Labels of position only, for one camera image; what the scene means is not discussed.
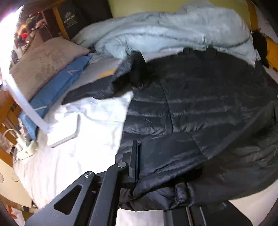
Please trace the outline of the black puffer jacket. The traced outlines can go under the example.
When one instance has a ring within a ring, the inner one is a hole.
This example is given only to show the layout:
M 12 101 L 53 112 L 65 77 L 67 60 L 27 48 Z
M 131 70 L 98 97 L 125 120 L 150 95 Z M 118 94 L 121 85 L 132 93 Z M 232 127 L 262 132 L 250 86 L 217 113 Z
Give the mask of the black puffer jacket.
M 215 49 L 184 49 L 146 62 L 133 52 L 112 76 L 70 91 L 63 104 L 133 91 L 116 162 L 138 141 L 131 211 L 221 203 L 277 180 L 277 83 L 261 63 Z

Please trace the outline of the grey patterned bed sheet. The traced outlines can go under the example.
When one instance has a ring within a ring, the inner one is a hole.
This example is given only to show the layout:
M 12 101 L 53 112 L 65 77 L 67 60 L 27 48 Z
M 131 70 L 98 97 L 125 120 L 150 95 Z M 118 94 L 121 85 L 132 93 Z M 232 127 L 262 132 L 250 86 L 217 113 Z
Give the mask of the grey patterned bed sheet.
M 53 117 L 79 113 L 81 127 L 76 138 L 54 148 L 40 135 L 37 153 L 17 163 L 15 171 L 39 208 L 87 170 L 99 173 L 117 163 L 115 156 L 132 98 L 132 90 L 107 99 L 87 97 L 61 103 L 53 112 Z

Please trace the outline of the white desk lamp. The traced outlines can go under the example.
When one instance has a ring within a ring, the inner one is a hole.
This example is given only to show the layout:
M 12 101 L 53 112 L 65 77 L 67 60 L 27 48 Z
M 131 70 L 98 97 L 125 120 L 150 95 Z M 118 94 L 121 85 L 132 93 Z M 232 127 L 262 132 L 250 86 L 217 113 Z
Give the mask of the white desk lamp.
M 58 122 L 47 124 L 32 108 L 29 101 L 23 96 L 11 74 L 3 75 L 3 86 L 10 91 L 11 96 L 22 108 L 27 117 L 47 135 L 47 146 L 53 148 L 78 136 L 81 118 L 74 113 Z

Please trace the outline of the white power strip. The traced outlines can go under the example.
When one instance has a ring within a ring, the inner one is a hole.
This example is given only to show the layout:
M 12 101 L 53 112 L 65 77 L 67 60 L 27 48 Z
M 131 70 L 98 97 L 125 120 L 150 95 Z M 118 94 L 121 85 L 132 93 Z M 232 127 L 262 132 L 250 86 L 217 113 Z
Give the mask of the white power strip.
M 17 132 L 15 129 L 7 129 L 3 136 L 6 137 L 6 134 L 9 132 L 14 132 L 15 137 L 12 135 L 12 137 L 16 140 L 15 147 L 17 149 L 17 157 L 18 158 L 27 158 L 32 155 L 34 155 L 38 150 L 38 143 L 34 140 L 27 141 L 25 135 Z

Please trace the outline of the blue pillow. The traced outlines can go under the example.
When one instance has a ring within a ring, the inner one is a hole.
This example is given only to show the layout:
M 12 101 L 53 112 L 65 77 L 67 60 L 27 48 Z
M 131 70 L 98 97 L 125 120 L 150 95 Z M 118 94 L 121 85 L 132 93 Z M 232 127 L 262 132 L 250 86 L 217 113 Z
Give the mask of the blue pillow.
M 92 54 L 76 58 L 31 98 L 30 105 L 47 124 L 55 123 L 52 114 L 60 105 L 60 98 L 79 80 L 91 59 Z

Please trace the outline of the beige pillow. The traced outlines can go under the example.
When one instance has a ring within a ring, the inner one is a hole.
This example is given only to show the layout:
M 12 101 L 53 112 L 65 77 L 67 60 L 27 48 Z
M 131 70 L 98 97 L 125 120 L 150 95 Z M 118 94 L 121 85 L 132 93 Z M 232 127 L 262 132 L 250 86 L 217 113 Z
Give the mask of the beige pillow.
M 23 96 L 29 101 L 56 74 L 78 57 L 89 54 L 89 49 L 56 37 L 22 56 L 12 66 L 13 76 Z

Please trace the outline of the orange yellow cushion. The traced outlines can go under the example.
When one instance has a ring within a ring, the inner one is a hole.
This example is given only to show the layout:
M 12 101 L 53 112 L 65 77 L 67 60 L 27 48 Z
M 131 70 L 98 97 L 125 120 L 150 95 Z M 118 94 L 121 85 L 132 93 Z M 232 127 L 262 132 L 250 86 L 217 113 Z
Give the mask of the orange yellow cushion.
M 269 66 L 273 68 L 275 72 L 278 70 L 278 44 L 271 39 L 270 37 L 266 36 L 267 42 L 267 56 L 266 59 L 269 63 Z

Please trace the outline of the black cloth by cushion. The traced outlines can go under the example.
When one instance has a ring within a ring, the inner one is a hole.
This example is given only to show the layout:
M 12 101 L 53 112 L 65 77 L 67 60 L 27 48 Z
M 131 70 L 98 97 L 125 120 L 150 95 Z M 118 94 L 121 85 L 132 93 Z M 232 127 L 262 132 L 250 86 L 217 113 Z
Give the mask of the black cloth by cushion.
M 261 63 L 267 68 L 269 68 L 269 62 L 267 60 L 267 54 L 268 54 L 267 40 L 265 36 L 262 33 L 260 33 L 258 30 L 255 30 L 252 31 L 252 37 L 253 37 L 253 46 L 260 55 Z

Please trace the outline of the black garment bag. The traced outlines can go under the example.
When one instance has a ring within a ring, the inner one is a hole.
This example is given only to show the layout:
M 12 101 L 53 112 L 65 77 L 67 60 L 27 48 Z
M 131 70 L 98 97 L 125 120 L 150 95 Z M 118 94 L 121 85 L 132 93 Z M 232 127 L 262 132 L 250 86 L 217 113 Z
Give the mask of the black garment bag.
M 103 0 L 63 1 L 58 12 L 69 39 L 84 27 L 113 17 L 108 1 Z

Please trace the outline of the light blue duvet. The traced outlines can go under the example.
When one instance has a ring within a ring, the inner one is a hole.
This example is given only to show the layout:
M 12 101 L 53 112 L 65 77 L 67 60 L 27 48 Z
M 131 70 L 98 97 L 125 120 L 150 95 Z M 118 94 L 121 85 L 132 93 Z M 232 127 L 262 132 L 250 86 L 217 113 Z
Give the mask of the light blue duvet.
M 260 59 L 240 15 L 208 1 L 186 3 L 174 13 L 142 12 L 93 23 L 79 31 L 72 42 L 117 59 L 126 58 L 133 51 L 204 51 L 209 47 L 250 64 Z

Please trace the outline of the wooden bed frame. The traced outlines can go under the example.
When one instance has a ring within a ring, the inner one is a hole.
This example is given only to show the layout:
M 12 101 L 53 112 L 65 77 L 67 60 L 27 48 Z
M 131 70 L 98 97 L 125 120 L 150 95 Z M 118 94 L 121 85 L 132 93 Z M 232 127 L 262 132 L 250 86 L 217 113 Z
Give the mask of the wooden bed frame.
M 15 10 L 4 6 L 4 1 L 1 1 L 1 9 L 4 10 L 1 28 L 7 28 L 9 32 L 12 32 L 16 28 L 12 22 L 17 23 L 21 13 L 24 15 L 40 13 L 45 20 L 45 30 L 48 31 L 50 37 L 62 36 L 70 40 L 73 34 L 66 28 L 61 12 L 63 5 L 73 5 L 73 10 L 76 11 L 75 21 L 82 20 L 90 24 L 112 17 L 123 17 L 147 11 L 174 12 L 183 3 L 184 1 L 36 1 L 29 2 L 24 8 Z M 1 81 L 1 135 L 15 146 L 21 106 L 14 99 L 14 91 L 10 87 L 10 83 L 15 82 L 14 78 L 7 72 L 3 72 Z

